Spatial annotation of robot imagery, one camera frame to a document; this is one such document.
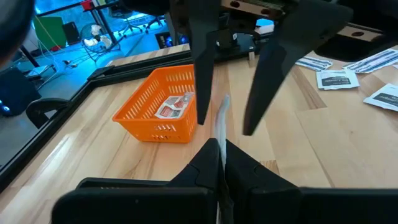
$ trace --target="desk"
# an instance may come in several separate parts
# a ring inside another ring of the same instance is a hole
[[[332,69],[343,64],[335,62]],[[398,84],[396,68],[360,75],[359,88],[320,91],[314,71],[294,67],[254,136],[247,137],[241,132],[254,70],[246,59],[216,65],[205,125],[189,144],[139,142],[112,122],[143,79],[95,89],[0,195],[0,223],[48,223],[55,201],[85,177],[170,180],[212,137],[226,93],[228,139],[292,183],[398,187],[398,113],[362,102],[385,83]]]

